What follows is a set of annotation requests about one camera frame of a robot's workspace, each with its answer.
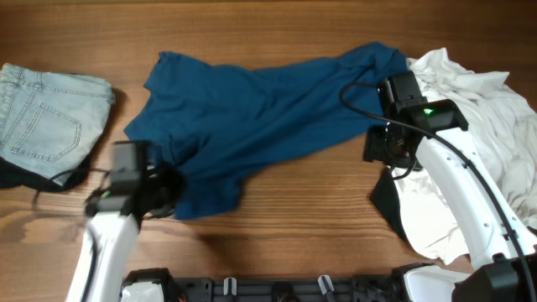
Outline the blue t-shirt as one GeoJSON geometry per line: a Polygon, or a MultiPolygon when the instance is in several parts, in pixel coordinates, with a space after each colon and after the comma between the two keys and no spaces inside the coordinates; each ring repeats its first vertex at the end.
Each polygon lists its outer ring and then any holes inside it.
{"type": "Polygon", "coordinates": [[[177,219],[219,215],[237,209],[259,170],[365,133],[382,111],[374,85],[406,69],[404,54],[376,42],[259,70],[163,52],[124,132],[187,178],[177,219]]]}

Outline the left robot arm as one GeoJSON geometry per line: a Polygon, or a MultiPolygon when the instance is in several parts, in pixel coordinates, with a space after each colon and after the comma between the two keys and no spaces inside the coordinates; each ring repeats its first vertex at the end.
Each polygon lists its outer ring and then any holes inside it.
{"type": "Polygon", "coordinates": [[[149,141],[112,145],[110,184],[86,200],[81,254],[67,301],[118,301],[143,220],[174,214],[186,178],[149,141]]]}

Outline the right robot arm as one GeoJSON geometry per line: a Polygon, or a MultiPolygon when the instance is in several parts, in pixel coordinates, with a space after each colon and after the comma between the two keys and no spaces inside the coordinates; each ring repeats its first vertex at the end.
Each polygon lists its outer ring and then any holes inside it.
{"type": "Polygon", "coordinates": [[[400,301],[534,301],[536,236],[508,206],[483,166],[454,101],[428,102],[410,71],[374,85],[386,120],[363,154],[429,174],[466,241],[473,273],[418,264],[393,273],[400,301]]]}

